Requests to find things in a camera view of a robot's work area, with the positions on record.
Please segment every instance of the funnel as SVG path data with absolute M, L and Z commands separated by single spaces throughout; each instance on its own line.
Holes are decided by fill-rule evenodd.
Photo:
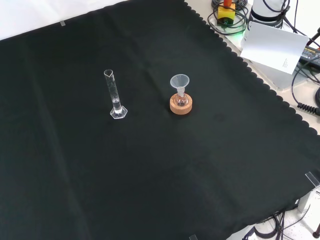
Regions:
M 178 74 L 171 78 L 170 84 L 174 87 L 178 94 L 174 98 L 177 106 L 183 107 L 188 104 L 188 97 L 185 95 L 186 86 L 189 84 L 189 77 L 184 74 Z
M 184 74 L 175 75 L 170 80 L 171 86 L 178 92 L 170 98 L 170 109 L 175 114 L 185 115 L 192 109 L 192 98 L 185 94 L 189 81 L 189 77 Z

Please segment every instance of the white paper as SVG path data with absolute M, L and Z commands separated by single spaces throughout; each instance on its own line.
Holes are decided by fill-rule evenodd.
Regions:
M 240 56 L 292 74 L 308 40 L 306 36 L 251 21 Z

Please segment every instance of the white surface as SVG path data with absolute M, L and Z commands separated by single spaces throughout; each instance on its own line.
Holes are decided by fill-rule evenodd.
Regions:
M 292 74 L 308 42 L 306 36 L 249 22 L 241 57 Z
M 0 0 L 0 40 L 125 0 Z

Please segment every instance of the white device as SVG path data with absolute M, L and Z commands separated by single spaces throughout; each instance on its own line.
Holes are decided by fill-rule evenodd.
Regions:
M 244 46 L 247 40 L 248 32 L 250 31 L 250 22 L 257 22 L 271 27 L 281 28 L 283 15 L 289 9 L 288 1 L 285 2 L 284 10 L 283 4 L 284 0 L 254 0 L 249 16 L 249 22 L 246 26 L 246 30 L 241 41 L 242 47 Z

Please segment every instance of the black cable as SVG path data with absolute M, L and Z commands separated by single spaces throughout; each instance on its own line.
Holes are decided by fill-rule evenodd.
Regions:
M 318 106 L 318 108 L 320 108 L 320 87 L 315 93 L 314 101 L 315 101 L 315 104 Z
M 309 67 L 309 72 L 310 72 L 311 75 L 314 77 L 315 81 L 316 81 L 318 84 L 320 84 L 319 79 L 316 77 L 316 75 L 315 75 L 315 73 L 312 71 L 312 68 L 311 68 L 311 67 Z
M 261 233 L 261 232 L 259 232 L 255 227 L 253 227 L 253 228 L 254 228 L 254 232 L 255 232 L 255 234 L 256 234 L 258 237 L 260 237 L 260 238 L 262 238 L 262 239 L 270 239 L 270 238 L 273 238 L 273 237 L 276 235 L 275 240 L 280 240 L 280 239 L 283 240 L 283 239 L 284 239 L 284 236 L 286 236 L 288 239 L 294 240 L 294 239 L 292 239 L 291 237 L 287 236 L 287 235 L 284 233 L 284 230 L 287 229 L 287 228 L 290 228 L 290 227 L 292 227 L 293 225 L 295 225 L 295 224 L 297 224 L 298 222 L 300 222 L 300 221 L 306 216 L 306 214 L 308 213 L 308 211 L 309 211 L 309 209 L 310 209 L 310 206 L 311 206 L 311 205 L 309 205 L 309 207 L 308 207 L 308 209 L 306 210 L 306 212 L 303 214 L 303 216 L 302 216 L 298 221 L 290 224 L 290 225 L 287 226 L 287 227 L 285 227 L 285 215 L 286 215 L 286 211 L 284 210 L 284 211 L 281 211 L 281 212 L 280 212 L 280 211 L 279 211 L 279 212 L 276 212 L 276 213 L 274 213 L 271 217 L 268 217 L 266 220 L 263 220 L 263 221 L 257 223 L 257 224 L 265 223 L 265 222 L 273 219 L 274 222 L 275 222 L 275 227 L 274 227 L 274 230 L 273 230 L 272 232 L 270 232 L 270 233 Z M 247 234 L 244 236 L 243 240 L 247 240 L 248 238 L 249 238 L 249 234 L 247 233 Z
M 296 19 L 297 19 L 297 10 L 298 10 L 298 2 L 299 0 L 296 0 L 296 5 L 295 5 L 295 13 L 294 13 L 294 28 L 296 28 Z
M 289 20 L 287 19 L 287 17 L 284 17 L 283 20 L 289 25 L 289 27 L 293 30 L 294 33 L 296 33 L 296 34 L 297 34 L 297 33 L 300 33 L 300 34 L 302 34 L 303 36 L 306 36 L 306 37 L 307 37 L 307 35 L 305 35 L 303 32 L 299 31 L 299 30 L 296 29 L 294 26 L 292 26 L 292 24 L 289 22 Z M 311 39 L 310 37 L 309 37 L 309 40 L 310 40 L 311 42 L 313 42 L 314 44 L 316 44 L 316 45 L 320 48 L 320 44 L 318 44 L 316 41 L 314 41 L 314 40 Z
M 282 8 L 284 8 L 284 9 L 281 8 L 281 10 L 274 10 L 274 9 L 272 9 L 272 8 L 266 3 L 266 0 L 262 0 L 262 1 L 263 1 L 264 5 L 265 5 L 270 11 L 272 11 L 272 12 L 274 12 L 274 13 L 284 13 L 284 11 L 288 11 L 289 8 L 290 8 L 290 0 L 288 0 L 288 4 L 286 5 L 286 8 L 284 8 L 284 5 L 282 5 Z
M 221 35 L 225 35 L 225 36 L 229 36 L 229 35 L 234 35 L 234 34 L 239 34 L 239 33 L 243 33 L 246 30 L 246 26 L 248 24 L 248 18 L 247 18 L 247 14 L 249 12 L 249 9 L 246 8 L 246 5 L 248 3 L 248 0 L 237 0 L 237 1 L 233 1 L 233 4 L 236 4 L 236 8 L 233 9 L 231 7 L 228 6 L 224 6 L 223 2 L 217 2 L 218 0 L 212 0 L 212 7 L 213 7 L 213 12 L 208 16 L 207 21 L 208 24 L 210 25 L 210 27 L 215 30 L 217 33 L 221 34 Z M 219 7 L 223 7 L 225 9 L 230 9 L 232 11 L 235 12 L 236 16 L 240 16 L 240 20 L 237 21 L 236 23 L 233 24 L 225 24 L 224 22 L 220 21 L 216 15 L 216 12 L 218 11 Z M 235 31 L 235 32 L 221 32 L 220 29 L 218 29 L 216 26 L 214 26 L 211 21 L 210 21 L 210 17 L 214 16 L 214 18 L 216 19 L 217 24 L 222 24 L 223 28 L 230 28 L 230 29 L 238 29 L 238 28 L 242 28 L 240 31 Z
M 299 105 L 302 105 L 302 103 L 298 102 L 298 100 L 296 99 L 295 94 L 294 94 L 294 83 L 295 83 L 296 77 L 297 77 L 298 73 L 299 73 L 305 66 L 307 66 L 309 63 L 311 63 L 311 62 L 313 62 L 313 61 L 315 61 L 315 60 L 317 60 L 317 59 L 320 59 L 320 56 L 315 57 L 315 58 L 313 58 L 313 59 L 310 59 L 310 60 L 307 61 L 302 67 L 297 66 L 297 67 L 299 68 L 299 70 L 295 73 L 295 75 L 294 75 L 294 77 L 293 77 L 293 80 L 292 80 L 292 83 L 291 83 L 291 93 L 292 93 L 293 99 L 296 101 L 296 103 L 298 104 L 298 106 L 299 106 Z
M 269 233 L 261 233 L 257 230 L 256 227 L 254 227 L 254 233 L 255 235 L 257 235 L 258 237 L 262 238 L 262 239 L 270 239 L 270 238 L 273 238 L 277 233 L 278 233 L 278 230 L 279 230 L 279 220 L 278 218 L 276 217 L 276 215 L 274 214 L 272 216 L 273 220 L 274 220 L 274 223 L 275 223 L 275 227 L 274 227 L 274 230 L 272 232 L 269 232 Z
M 298 221 L 296 221 L 295 223 L 290 224 L 289 226 L 286 226 L 283 230 L 292 227 L 293 225 L 297 224 L 297 223 L 300 222 L 302 219 L 304 219 L 304 217 L 305 217 L 305 216 L 307 215 L 307 213 L 309 212 L 310 207 L 311 207 L 311 204 L 309 205 L 307 211 L 303 214 L 303 216 L 302 216 Z
M 314 82 L 314 83 L 316 83 L 316 84 L 320 84 L 320 82 L 318 82 L 316 79 L 313 79 L 312 77 L 310 77 L 303 69 L 301 69 L 301 72 L 299 72 L 300 75 L 302 75 L 302 76 L 310 79 L 312 82 Z

